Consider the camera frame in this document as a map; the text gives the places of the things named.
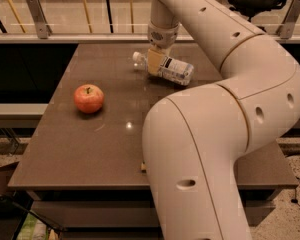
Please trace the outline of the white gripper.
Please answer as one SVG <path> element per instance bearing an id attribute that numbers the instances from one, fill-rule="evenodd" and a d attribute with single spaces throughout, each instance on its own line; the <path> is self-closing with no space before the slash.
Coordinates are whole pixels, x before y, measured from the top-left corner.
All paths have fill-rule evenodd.
<path id="1" fill-rule="evenodd" d="M 152 22 L 148 24 L 148 40 L 152 47 L 147 52 L 147 70 L 154 76 L 158 75 L 164 54 L 169 55 L 172 45 L 178 36 L 179 25 L 172 28 L 161 28 Z"/>

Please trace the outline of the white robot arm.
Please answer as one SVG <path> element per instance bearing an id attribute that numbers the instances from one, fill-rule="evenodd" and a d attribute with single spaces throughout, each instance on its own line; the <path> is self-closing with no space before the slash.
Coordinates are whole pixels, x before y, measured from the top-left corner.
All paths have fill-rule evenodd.
<path id="1" fill-rule="evenodd" d="M 221 74 L 148 112 L 143 157 L 164 240 L 252 240 L 236 160 L 300 118 L 300 65 L 215 0 L 152 0 L 158 30 L 181 23 Z"/>

